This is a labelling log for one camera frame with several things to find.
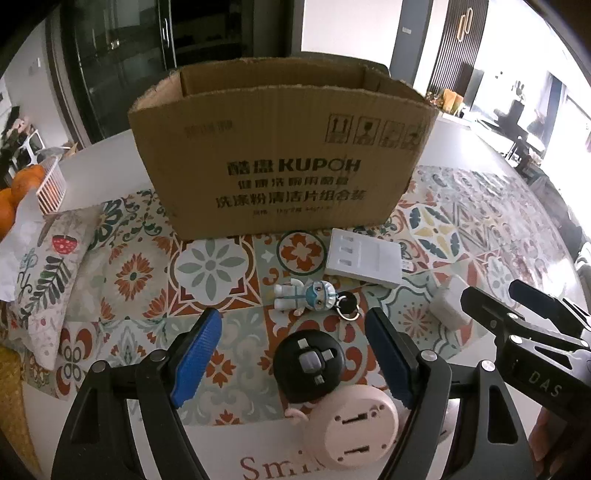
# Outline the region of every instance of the blue gripper pad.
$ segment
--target blue gripper pad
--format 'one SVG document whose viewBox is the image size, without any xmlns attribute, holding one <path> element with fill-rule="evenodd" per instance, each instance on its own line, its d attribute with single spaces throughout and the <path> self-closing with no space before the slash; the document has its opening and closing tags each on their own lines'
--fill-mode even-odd
<svg viewBox="0 0 591 480">
<path fill-rule="evenodd" d="M 180 347 L 185 350 L 174 371 L 174 387 L 170 400 L 175 408 L 180 408 L 185 401 L 195 396 L 209 359 L 222 336 L 222 316 L 215 309 L 207 309 L 191 331 L 182 335 L 189 335 L 183 343 L 190 343 Z"/>
<path fill-rule="evenodd" d="M 411 378 L 407 363 L 391 339 L 391 334 L 382 325 L 377 308 L 365 316 L 365 336 L 374 351 L 376 360 L 384 375 L 384 380 L 394 398 L 399 399 L 406 408 L 414 405 L 414 395 L 410 388 Z"/>
</svg>

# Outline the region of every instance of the orange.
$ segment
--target orange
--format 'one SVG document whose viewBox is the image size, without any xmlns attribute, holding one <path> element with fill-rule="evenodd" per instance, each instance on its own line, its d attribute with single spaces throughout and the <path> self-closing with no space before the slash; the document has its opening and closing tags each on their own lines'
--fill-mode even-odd
<svg viewBox="0 0 591 480">
<path fill-rule="evenodd" d="M 30 168 L 17 172 L 11 185 L 13 205 L 18 205 L 29 190 L 37 190 L 42 182 L 43 180 Z"/>
<path fill-rule="evenodd" d="M 0 199 L 0 241 L 14 225 L 14 207 L 7 199 Z"/>
<path fill-rule="evenodd" d="M 45 178 L 45 169 L 40 165 L 31 165 L 27 168 L 28 171 L 35 174 L 41 181 Z"/>
<path fill-rule="evenodd" d="M 14 201 L 12 198 L 12 190 L 9 188 L 0 190 L 0 203 L 3 200 L 7 200 L 11 205 L 14 205 Z"/>
</svg>

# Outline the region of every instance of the key ring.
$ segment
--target key ring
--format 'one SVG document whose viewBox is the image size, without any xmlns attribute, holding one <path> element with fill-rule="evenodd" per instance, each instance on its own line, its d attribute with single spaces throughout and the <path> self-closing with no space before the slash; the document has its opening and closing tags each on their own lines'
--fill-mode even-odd
<svg viewBox="0 0 591 480">
<path fill-rule="evenodd" d="M 357 320 L 359 317 L 361 317 L 361 308 L 359 307 L 359 305 L 356 306 L 357 308 L 357 312 L 355 312 L 355 315 L 353 317 L 347 317 L 343 312 L 340 311 L 340 302 L 343 299 L 346 299 L 347 297 L 345 297 L 344 295 L 342 297 L 339 297 L 336 301 L 336 305 L 335 305 L 335 310 L 336 313 L 339 314 L 339 317 L 341 317 L 343 320 L 347 320 L 348 322 L 354 322 L 355 320 Z"/>
</svg>

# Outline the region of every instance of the black disc object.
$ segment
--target black disc object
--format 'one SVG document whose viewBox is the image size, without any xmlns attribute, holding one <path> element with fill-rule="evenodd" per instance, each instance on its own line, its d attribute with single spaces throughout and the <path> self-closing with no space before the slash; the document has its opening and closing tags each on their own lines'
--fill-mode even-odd
<svg viewBox="0 0 591 480">
<path fill-rule="evenodd" d="M 290 403 L 313 401 L 332 392 L 344 370 L 343 349 L 319 330 L 292 333 L 273 357 L 273 374 Z"/>
<path fill-rule="evenodd" d="M 357 312 L 357 298 L 349 291 L 341 291 L 337 293 L 337 304 L 343 315 L 353 315 Z"/>
</svg>

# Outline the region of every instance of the cardboard box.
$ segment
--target cardboard box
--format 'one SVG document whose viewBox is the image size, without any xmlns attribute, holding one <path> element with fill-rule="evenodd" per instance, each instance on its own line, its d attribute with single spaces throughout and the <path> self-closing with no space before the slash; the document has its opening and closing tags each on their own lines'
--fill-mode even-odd
<svg viewBox="0 0 591 480">
<path fill-rule="evenodd" d="M 437 109 L 363 65 L 239 59 L 191 65 L 129 112 L 183 239 L 383 223 Z"/>
</svg>

